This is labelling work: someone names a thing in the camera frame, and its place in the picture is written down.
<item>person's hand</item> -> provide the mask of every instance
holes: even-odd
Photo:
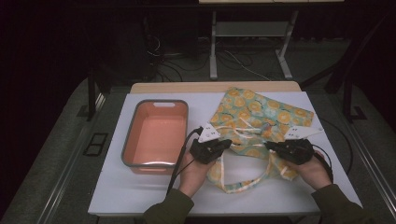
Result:
[[[183,157],[183,161],[181,162],[180,169],[186,167],[186,165],[188,165],[193,159],[194,157],[190,152],[186,152]],[[206,173],[213,164],[215,164],[215,161],[212,161],[209,164],[202,164],[198,161],[193,161],[180,173],[180,185],[178,190],[191,198],[204,184]]]
[[[310,161],[301,165],[296,165],[289,161],[287,163],[289,167],[296,170],[303,180],[315,190],[324,188],[332,183],[323,165],[316,157],[312,157]]]

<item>metal frame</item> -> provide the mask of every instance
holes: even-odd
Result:
[[[249,22],[217,22],[216,11],[212,13],[212,36],[210,46],[210,79],[218,79],[216,62],[216,36],[283,36],[283,46],[276,50],[276,57],[286,79],[292,79],[288,63],[285,59],[286,49],[291,39],[298,10],[293,11],[289,21],[249,21]]]

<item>green sleeve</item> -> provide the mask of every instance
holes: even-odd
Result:
[[[146,223],[184,223],[194,207],[191,198],[177,189],[171,189],[162,203],[152,205],[143,215]]]
[[[372,214],[351,202],[337,185],[329,185],[312,194],[323,223],[375,223]]]

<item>pink plastic tub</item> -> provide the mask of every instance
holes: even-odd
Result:
[[[170,175],[187,131],[189,108],[181,100],[145,100],[134,111],[122,161],[136,174]]]

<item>fabric bag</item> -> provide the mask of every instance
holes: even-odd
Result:
[[[221,138],[233,141],[230,149],[240,156],[259,158],[268,162],[262,175],[254,179],[224,184],[224,154],[207,173],[208,179],[226,193],[253,188],[262,180],[281,176],[292,180],[297,172],[286,161],[269,152],[265,141],[283,142],[291,126],[311,126],[314,113],[272,100],[250,90],[232,87],[222,98],[210,123]]]

